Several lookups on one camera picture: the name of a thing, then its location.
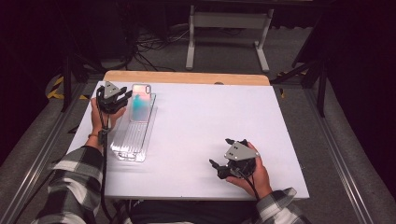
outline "dark background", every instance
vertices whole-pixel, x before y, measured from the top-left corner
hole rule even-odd
[[[49,80],[59,73],[63,56],[69,50],[97,62],[101,58],[117,58],[125,54],[122,51],[125,49],[122,36],[125,27],[117,20],[114,5],[106,11],[111,13],[106,16],[107,20],[99,20],[105,7],[85,11],[87,5],[79,1],[59,2],[61,7],[58,9],[65,17],[57,20],[53,16],[59,13],[51,1],[0,2],[0,52],[4,55],[0,62],[3,142],[0,163],[48,103],[45,88]],[[101,2],[106,1],[95,1],[98,6]],[[382,1],[351,0],[348,3],[345,14],[327,12],[322,15],[299,60],[307,62],[322,57],[323,52],[330,52],[326,55],[329,57],[329,80],[337,99],[368,158],[395,197],[396,78],[392,74],[392,65],[396,52],[393,43],[396,19],[391,7]],[[189,11],[188,6],[151,9],[141,8],[141,13],[145,13],[137,15],[138,20],[162,36],[166,35],[168,26],[186,22],[185,17],[176,11]],[[165,20],[162,24],[156,23],[150,12],[156,12],[152,13],[155,15],[161,12]],[[291,20],[295,17],[290,13],[300,13],[301,20]],[[314,26],[318,16],[318,13],[299,9],[282,9],[276,11],[273,25]],[[118,35],[110,36],[107,40],[111,41],[104,42],[105,29],[112,29],[110,33]],[[103,43],[117,47],[111,48]]]

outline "phone case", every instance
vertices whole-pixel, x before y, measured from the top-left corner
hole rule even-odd
[[[131,121],[149,122],[151,86],[134,84],[132,86]]]

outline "wooden table edge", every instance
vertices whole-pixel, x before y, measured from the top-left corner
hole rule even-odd
[[[104,81],[270,86],[265,75],[189,72],[108,71]]]

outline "metal rail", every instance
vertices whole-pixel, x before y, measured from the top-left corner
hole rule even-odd
[[[364,204],[361,194],[359,193],[355,180],[349,172],[347,164],[344,161],[340,149],[335,142],[327,120],[325,118],[322,118],[317,110],[317,101],[313,91],[311,89],[305,89],[304,93],[309,102],[309,105],[311,106],[312,111],[315,114],[319,128],[322,130],[323,135],[326,137],[326,140],[329,144],[332,161],[334,162],[335,168],[337,169],[337,172],[341,177],[341,181],[343,182],[344,188],[346,189],[346,194],[348,195],[349,200],[352,203],[359,222],[364,224],[374,223],[366,205]]]
[[[49,136],[44,143],[43,147],[40,149],[35,161],[33,162],[32,166],[30,167],[29,171],[27,172],[25,178],[23,179],[17,193],[15,194],[14,198],[12,199],[11,203],[8,206],[8,209],[3,214],[0,219],[0,223],[13,223],[15,218],[17,217],[18,213],[23,208],[24,204],[26,203],[29,194],[31,193],[33,187],[35,186],[35,182],[37,181],[38,177],[40,176],[49,156],[52,152],[55,143],[58,140],[60,131],[64,126],[67,118],[69,117],[71,111],[73,110],[78,97],[81,95],[82,91],[84,90],[85,85],[78,83],[76,84],[75,90],[73,91],[72,102],[70,106],[59,115],[55,124],[49,133]]]

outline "clear plastic container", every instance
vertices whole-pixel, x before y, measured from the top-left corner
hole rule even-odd
[[[151,94],[148,122],[131,121],[130,113],[132,100],[128,102],[127,110],[118,120],[116,127],[110,134],[113,141],[111,150],[121,161],[144,161],[149,146],[152,126],[155,120],[156,107],[154,106],[156,95]]]

